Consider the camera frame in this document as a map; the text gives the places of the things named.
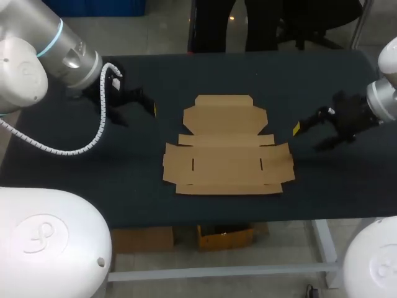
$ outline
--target gray floor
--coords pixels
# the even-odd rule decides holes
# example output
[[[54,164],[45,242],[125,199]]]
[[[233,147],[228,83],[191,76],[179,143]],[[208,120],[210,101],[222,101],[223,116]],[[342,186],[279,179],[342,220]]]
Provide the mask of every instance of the gray floor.
[[[149,55],[185,53],[189,27],[190,1],[148,0],[147,14],[135,18],[66,18],[65,22],[102,55]],[[237,0],[228,27],[227,52],[243,52],[246,38],[246,12]],[[329,38],[348,45],[354,23],[329,32]],[[360,48],[374,66],[382,47],[397,35],[397,2],[376,0],[364,28]],[[308,50],[322,50],[309,43]],[[295,50],[294,44],[281,50]],[[17,115],[10,115],[13,122]],[[0,159],[9,134],[0,130]],[[341,251],[358,220],[330,220],[332,236]],[[311,226],[306,222],[271,222],[270,235],[259,235],[252,247],[244,250],[198,253],[188,228],[179,228],[183,244],[172,253],[118,255],[117,271],[284,264],[319,261]],[[109,287],[108,297],[271,297],[301,298],[308,283],[321,288],[323,298],[345,297],[340,290],[327,290],[322,274],[278,275],[243,278],[198,278],[173,281],[124,282]]]
[[[358,219],[329,220],[337,252],[341,252]],[[197,252],[194,228],[176,228],[179,244],[170,253],[118,255],[116,271],[299,264],[321,261],[309,222],[270,222],[269,235],[257,235],[249,248],[220,252]],[[302,298],[310,283],[321,289],[321,297],[345,297],[341,290],[328,290],[323,274],[195,278],[113,284],[108,298],[127,297],[271,297]]]

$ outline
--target brown box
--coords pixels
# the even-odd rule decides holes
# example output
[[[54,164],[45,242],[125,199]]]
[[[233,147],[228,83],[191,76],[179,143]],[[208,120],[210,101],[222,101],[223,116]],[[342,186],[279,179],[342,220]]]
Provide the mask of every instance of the brown box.
[[[230,250],[251,245],[254,229],[247,225],[234,231],[211,233],[207,235],[202,226],[197,226],[198,246],[202,251]]]
[[[295,179],[288,144],[258,135],[267,125],[264,109],[246,95],[203,96],[184,111],[194,135],[166,145],[163,179],[180,194],[273,194]]]
[[[112,230],[113,253],[170,251],[174,248],[172,227]]]

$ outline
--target black tablecloth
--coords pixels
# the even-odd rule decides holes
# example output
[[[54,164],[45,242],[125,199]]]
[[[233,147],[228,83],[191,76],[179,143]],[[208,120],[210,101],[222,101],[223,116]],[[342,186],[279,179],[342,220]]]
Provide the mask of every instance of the black tablecloth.
[[[220,224],[260,220],[379,217],[397,214],[397,129],[384,125],[326,153],[311,146],[328,125],[292,138],[297,120],[330,105],[338,90],[364,93],[375,79],[360,52],[250,53],[117,57],[129,88],[143,86],[158,118],[130,104],[119,109],[129,128],[106,126],[95,149],[53,156],[12,138],[2,186],[47,187],[75,193],[96,206],[109,226]],[[199,94],[249,94],[267,109],[276,142],[289,142],[296,180],[270,196],[185,196],[162,180],[166,142],[177,143],[183,110]],[[72,101],[50,80],[46,98],[24,109],[17,128],[47,145],[79,148],[95,135],[99,116],[87,100]]]

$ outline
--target blue wall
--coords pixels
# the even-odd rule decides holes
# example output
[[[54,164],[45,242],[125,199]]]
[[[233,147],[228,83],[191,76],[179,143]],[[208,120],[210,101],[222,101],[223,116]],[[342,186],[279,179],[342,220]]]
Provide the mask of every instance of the blue wall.
[[[43,0],[60,17],[143,16],[146,0]]]

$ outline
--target black pants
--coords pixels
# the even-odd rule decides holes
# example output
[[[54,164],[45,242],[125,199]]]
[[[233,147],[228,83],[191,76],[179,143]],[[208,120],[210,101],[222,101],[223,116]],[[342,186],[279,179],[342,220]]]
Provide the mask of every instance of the black pants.
[[[236,0],[196,0],[193,52],[226,50],[226,29]],[[277,50],[282,0],[245,0],[248,15],[246,51]]]

